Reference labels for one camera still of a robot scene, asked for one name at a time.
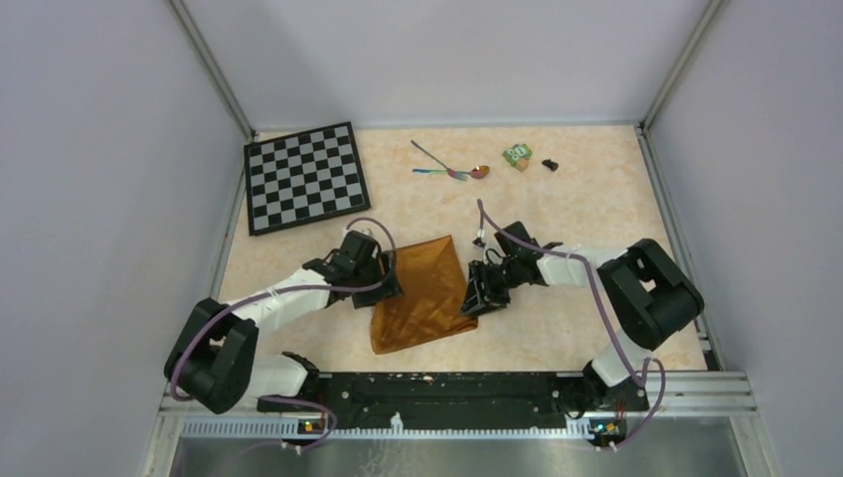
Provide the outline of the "brown cloth napkin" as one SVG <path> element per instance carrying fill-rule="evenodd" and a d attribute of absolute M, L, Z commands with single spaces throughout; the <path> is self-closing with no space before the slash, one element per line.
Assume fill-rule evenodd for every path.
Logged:
<path fill-rule="evenodd" d="M 473 331 L 478 318 L 460 312 L 467 290 L 451 236 L 402 246 L 400 296 L 378 303 L 370 323 L 373 352 L 385 355 Z"/>

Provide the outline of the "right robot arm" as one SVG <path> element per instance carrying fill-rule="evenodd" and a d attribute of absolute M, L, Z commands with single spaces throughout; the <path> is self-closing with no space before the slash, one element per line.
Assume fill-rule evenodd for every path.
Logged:
<path fill-rule="evenodd" d="M 460 315 L 504 309 L 521 285 L 568 285 L 589 289 L 601 320 L 618 322 L 572 391 L 578 411 L 611 408 L 643 380 L 653 352 L 704 311 L 696 285 L 651 238 L 617 249 L 540 246 L 520 221 L 494 237 L 495 256 L 469 263 Z"/>

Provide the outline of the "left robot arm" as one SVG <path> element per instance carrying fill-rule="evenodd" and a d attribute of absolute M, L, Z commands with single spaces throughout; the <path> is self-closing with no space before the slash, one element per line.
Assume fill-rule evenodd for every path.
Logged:
<path fill-rule="evenodd" d="M 164 365 L 171 397 L 215 414 L 229 411 L 250 387 L 262 335 L 346 298 L 360 309 L 400 296 L 397 265 L 394 247 L 348 231 L 339 247 L 275 285 L 234 301 L 200 300 Z"/>

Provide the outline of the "black white checkerboard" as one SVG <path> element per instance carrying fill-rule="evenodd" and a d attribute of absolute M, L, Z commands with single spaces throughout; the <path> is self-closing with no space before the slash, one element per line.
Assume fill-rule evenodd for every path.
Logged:
<path fill-rule="evenodd" d="M 252 237 L 372 207 L 349 121 L 247 144 L 244 167 Z"/>

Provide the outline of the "iridescent metal fork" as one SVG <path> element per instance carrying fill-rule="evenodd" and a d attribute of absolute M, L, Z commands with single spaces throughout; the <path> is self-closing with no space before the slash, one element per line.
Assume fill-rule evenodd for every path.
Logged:
<path fill-rule="evenodd" d="M 464 173 L 458 172 L 458 171 L 450 168 L 442 160 L 440 160 L 438 157 L 436 157 L 432 153 L 428 152 L 425 148 L 423 148 L 421 145 L 419 145 L 416 141 L 411 139 L 410 142 L 417 150 L 419 150 L 424 155 L 426 155 L 428 158 L 432 159 L 434 162 L 436 162 L 438 165 L 440 165 L 442 167 L 442 169 L 445 171 L 445 173 L 450 178 L 455 179 L 455 180 L 459 180 L 459 181 L 463 181 L 463 182 L 466 182 L 468 180 L 468 177 Z"/>

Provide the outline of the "iridescent metal spoon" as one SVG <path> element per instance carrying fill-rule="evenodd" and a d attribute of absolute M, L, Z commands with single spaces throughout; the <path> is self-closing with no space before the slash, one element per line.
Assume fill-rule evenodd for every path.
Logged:
<path fill-rule="evenodd" d="M 414 168 L 412 172 L 416 174 L 444 174 L 453 179 L 465 181 L 468 178 L 476 180 L 484 179 L 490 173 L 490 170 L 491 168 L 487 165 L 479 165 L 468 171 L 456 171 L 453 169 Z"/>

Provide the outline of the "green numbered wooden block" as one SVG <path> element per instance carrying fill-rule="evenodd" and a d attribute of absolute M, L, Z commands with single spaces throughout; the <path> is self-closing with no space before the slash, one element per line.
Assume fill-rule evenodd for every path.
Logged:
<path fill-rule="evenodd" d="M 524 143 L 514 144 L 502 153 L 505 161 L 519 172 L 524 172 L 529 168 L 532 155 L 532 149 Z"/>

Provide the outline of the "small black object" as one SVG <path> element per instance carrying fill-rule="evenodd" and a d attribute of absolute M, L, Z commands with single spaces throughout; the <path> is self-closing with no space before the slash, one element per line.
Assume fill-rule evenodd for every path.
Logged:
<path fill-rule="evenodd" d="M 556 172 L 559 169 L 559 164 L 552 159 L 545 159 L 542 161 L 542 164 L 553 172 Z"/>

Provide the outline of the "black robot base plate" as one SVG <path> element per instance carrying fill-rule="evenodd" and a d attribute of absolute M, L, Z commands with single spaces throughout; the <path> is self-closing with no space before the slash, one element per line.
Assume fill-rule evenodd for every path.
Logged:
<path fill-rule="evenodd" d="M 304 385 L 299 401 L 335 412 L 339 428 L 409 430 L 562 428 L 589 412 L 647 411 L 631 381 L 609 389 L 580 373 L 333 373 Z"/>

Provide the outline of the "aluminium frame rail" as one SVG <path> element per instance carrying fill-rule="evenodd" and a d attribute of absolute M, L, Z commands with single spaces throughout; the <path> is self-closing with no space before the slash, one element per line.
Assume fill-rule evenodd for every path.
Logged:
<path fill-rule="evenodd" d="M 385 428 L 343 430 L 333 410 L 321 404 L 318 409 L 261 402 L 269 389 L 269 372 L 261 370 L 247 395 L 224 414 L 215 415 L 197 402 L 178 402 L 165 397 L 159 413 L 178 418 L 186 437 L 231 437 L 313 441 L 321 434 L 339 439 L 587 439 L 596 433 L 619 435 L 630 429 L 637 418 L 708 418 L 752 414 L 756 401 L 747 378 L 737 372 L 651 371 L 645 387 L 649 409 L 623 411 L 616 415 L 589 412 L 562 428 L 524 430 L 409 430 L 394 416 Z"/>

